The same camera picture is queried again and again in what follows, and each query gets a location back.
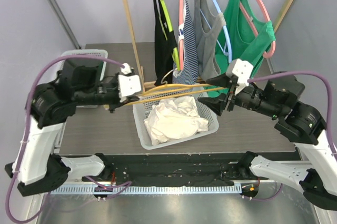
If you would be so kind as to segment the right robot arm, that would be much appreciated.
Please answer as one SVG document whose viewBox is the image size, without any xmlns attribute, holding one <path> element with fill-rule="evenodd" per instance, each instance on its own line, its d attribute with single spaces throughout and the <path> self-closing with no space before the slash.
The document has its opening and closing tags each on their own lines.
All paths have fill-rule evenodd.
<svg viewBox="0 0 337 224">
<path fill-rule="evenodd" d="M 297 80 L 297 71 L 277 72 L 263 77 L 266 86 L 249 79 L 240 90 L 237 76 L 221 74 L 207 84 L 227 88 L 215 98 L 199 98 L 216 115 L 235 106 L 270 117 L 275 129 L 300 149 L 311 168 L 300 169 L 271 161 L 257 153 L 246 152 L 236 165 L 243 179 L 272 179 L 302 193 L 311 204 L 336 210 L 336 147 L 332 140 L 330 116 L 323 117 L 313 106 L 300 101 L 305 86 Z"/>
</svg>

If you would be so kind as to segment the yellow plastic hanger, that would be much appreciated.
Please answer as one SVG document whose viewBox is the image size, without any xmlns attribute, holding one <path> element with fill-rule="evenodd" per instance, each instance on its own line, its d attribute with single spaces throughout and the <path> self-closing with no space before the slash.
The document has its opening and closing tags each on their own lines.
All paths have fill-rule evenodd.
<svg viewBox="0 0 337 224">
<path fill-rule="evenodd" d="M 213 92 L 218 90 L 224 90 L 223 87 L 215 87 L 211 89 L 204 89 L 205 87 L 212 87 L 210 84 L 206 84 L 204 81 L 201 81 L 200 79 L 197 80 L 194 84 L 178 84 L 178 83 L 172 83 L 172 84 L 163 84 L 160 86 L 153 86 L 151 89 L 147 89 L 142 94 L 137 94 L 138 97 L 141 99 L 138 101 L 134 101 L 131 103 L 128 103 L 127 105 L 134 105 L 144 102 L 151 102 L 151 101 L 157 101 L 160 100 L 161 97 L 154 98 L 155 95 L 165 95 L 165 98 L 176 98 L 180 96 L 188 95 L 188 93 L 183 93 L 183 91 L 191 90 L 196 87 L 202 87 L 203 89 L 200 91 L 192 91 L 190 94 L 199 94 L 204 92 Z"/>
</svg>

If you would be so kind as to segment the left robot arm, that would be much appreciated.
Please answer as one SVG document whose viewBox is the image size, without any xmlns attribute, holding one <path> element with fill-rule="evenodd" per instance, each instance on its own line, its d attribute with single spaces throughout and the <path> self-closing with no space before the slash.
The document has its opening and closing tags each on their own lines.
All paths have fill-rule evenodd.
<svg viewBox="0 0 337 224">
<path fill-rule="evenodd" d="M 26 127 L 16 160 L 6 173 L 24 197 L 51 192 L 67 180 L 93 177 L 107 181 L 113 165 L 102 153 L 84 158 L 66 158 L 53 152 L 57 136 L 78 106 L 107 105 L 110 112 L 138 100 L 140 77 L 128 64 L 108 82 L 100 80 L 105 57 L 65 55 L 53 60 L 63 63 L 55 80 L 35 79 L 26 101 Z"/>
</svg>

